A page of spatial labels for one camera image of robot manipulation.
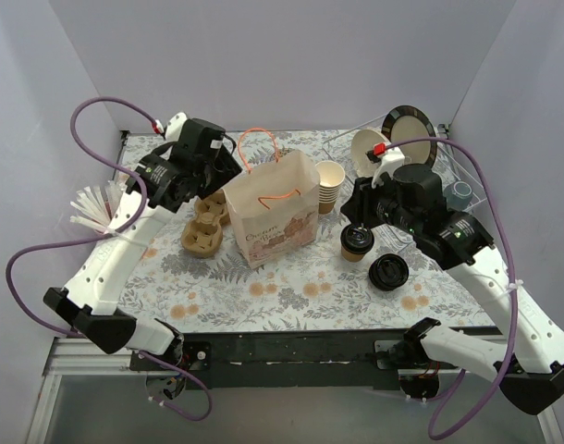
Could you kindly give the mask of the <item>brown paper coffee cup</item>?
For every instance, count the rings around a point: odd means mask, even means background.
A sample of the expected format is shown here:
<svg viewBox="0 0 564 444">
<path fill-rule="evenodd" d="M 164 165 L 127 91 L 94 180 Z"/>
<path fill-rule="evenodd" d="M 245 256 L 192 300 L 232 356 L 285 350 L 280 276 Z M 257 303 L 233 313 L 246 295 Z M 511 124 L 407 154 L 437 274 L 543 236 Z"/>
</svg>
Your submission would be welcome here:
<svg viewBox="0 0 564 444">
<path fill-rule="evenodd" d="M 362 258 L 370 252 L 369 249 L 351 249 L 348 247 L 341 247 L 341 255 L 342 257 L 352 263 L 357 263 L 362 260 Z"/>
</svg>

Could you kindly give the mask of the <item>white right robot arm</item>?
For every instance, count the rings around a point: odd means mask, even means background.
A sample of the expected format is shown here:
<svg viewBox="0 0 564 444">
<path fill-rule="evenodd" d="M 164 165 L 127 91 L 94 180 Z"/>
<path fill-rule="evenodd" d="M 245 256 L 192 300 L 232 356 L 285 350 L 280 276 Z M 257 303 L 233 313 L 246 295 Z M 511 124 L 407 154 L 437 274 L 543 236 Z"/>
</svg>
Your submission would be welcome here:
<svg viewBox="0 0 564 444">
<path fill-rule="evenodd" d="M 341 233 L 344 252 L 368 253 L 372 229 L 381 225 L 412 236 L 415 246 L 458 281 L 500 332 L 505 347 L 470 337 L 425 318 L 408 329 L 398 350 L 415 367 L 432 361 L 452 364 L 498 387 L 519 410 L 537 415 L 564 394 L 564 331 L 518 281 L 511 261 L 471 214 L 447 205 L 441 178 L 427 165 L 401 166 L 381 182 L 358 178 L 340 212 L 349 220 Z"/>
</svg>

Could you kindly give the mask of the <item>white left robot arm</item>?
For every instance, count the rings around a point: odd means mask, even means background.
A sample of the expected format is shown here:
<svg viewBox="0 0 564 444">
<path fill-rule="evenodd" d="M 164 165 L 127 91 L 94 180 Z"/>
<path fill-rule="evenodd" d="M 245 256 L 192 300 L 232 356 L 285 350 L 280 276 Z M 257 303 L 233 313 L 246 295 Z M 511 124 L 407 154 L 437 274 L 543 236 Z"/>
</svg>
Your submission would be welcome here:
<svg viewBox="0 0 564 444">
<path fill-rule="evenodd" d="M 150 241 L 184 203 L 205 198 L 235 178 L 241 167 L 225 147 L 222 127 L 184 114 L 167 125 L 166 143 L 145 155 L 128 179 L 108 239 L 93 248 L 63 288 L 51 288 L 44 303 L 103 352 L 122 348 L 151 354 L 162 369 L 183 357 L 178 332 L 158 320 L 119 309 L 120 294 Z"/>
</svg>

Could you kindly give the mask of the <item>beige paper takeout bag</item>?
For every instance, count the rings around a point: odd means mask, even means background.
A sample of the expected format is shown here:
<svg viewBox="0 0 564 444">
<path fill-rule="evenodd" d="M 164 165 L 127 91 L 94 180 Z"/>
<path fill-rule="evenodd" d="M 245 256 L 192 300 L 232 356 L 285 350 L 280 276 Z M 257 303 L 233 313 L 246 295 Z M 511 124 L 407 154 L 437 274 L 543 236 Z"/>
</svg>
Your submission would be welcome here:
<svg viewBox="0 0 564 444">
<path fill-rule="evenodd" d="M 262 132 L 272 141 L 274 160 L 252 166 L 243 153 L 244 139 Z M 301 150 L 282 156 L 274 134 L 244 131 L 237 152 L 246 171 L 223 187 L 237 245 L 255 269 L 316 239 L 320 174 Z"/>
</svg>

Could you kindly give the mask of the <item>black plastic cup lid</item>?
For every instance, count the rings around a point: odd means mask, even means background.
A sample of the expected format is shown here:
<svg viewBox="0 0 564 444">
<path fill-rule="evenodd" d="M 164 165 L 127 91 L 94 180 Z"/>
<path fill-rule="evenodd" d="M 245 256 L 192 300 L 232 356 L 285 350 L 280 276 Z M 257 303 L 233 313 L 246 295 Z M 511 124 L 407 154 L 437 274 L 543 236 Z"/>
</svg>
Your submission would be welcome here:
<svg viewBox="0 0 564 444">
<path fill-rule="evenodd" d="M 374 246 L 374 234 L 364 225 L 349 224 L 341 231 L 340 243 L 348 253 L 364 255 Z"/>
</svg>

